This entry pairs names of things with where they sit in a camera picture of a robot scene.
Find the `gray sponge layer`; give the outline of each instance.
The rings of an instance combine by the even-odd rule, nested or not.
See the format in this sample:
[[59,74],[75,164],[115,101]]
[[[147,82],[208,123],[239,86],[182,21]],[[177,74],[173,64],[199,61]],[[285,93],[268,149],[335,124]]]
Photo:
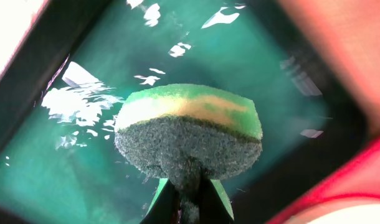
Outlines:
[[115,144],[139,170],[169,178],[178,190],[199,174],[208,179],[240,174],[262,150],[256,138],[184,116],[165,116],[119,129]]

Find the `sponge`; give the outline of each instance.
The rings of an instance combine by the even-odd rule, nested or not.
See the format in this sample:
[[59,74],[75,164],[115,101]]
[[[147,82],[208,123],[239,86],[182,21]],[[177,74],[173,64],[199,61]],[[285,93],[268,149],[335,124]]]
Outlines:
[[194,198],[201,178],[240,174],[262,150],[252,100],[203,85],[171,84],[132,93],[115,132],[115,145],[131,164],[172,182],[182,198],[184,223],[197,222]]

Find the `water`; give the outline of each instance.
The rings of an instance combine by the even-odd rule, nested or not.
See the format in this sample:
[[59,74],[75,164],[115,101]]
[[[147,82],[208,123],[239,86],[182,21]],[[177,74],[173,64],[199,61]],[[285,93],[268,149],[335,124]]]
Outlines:
[[129,3],[111,3],[0,155],[0,206],[34,223],[139,223],[158,180],[127,163],[112,130],[125,98],[152,86],[202,84],[254,101],[264,151],[222,181],[229,196],[321,134],[319,90],[245,3]]

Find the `green sponge top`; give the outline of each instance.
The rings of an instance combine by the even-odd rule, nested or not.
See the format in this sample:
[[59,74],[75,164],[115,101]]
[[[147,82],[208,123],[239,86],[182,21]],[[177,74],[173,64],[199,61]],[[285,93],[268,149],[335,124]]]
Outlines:
[[116,130],[162,116],[189,116],[262,138],[252,100],[228,91],[193,84],[170,84],[132,93],[116,120]]

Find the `red object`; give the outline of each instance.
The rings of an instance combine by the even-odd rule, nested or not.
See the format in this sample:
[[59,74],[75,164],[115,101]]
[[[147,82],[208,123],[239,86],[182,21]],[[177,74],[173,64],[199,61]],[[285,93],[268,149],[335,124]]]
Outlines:
[[[268,224],[284,223],[315,205],[346,200],[380,203],[380,139],[350,160],[316,187],[273,217]],[[315,218],[323,215],[316,210]]]

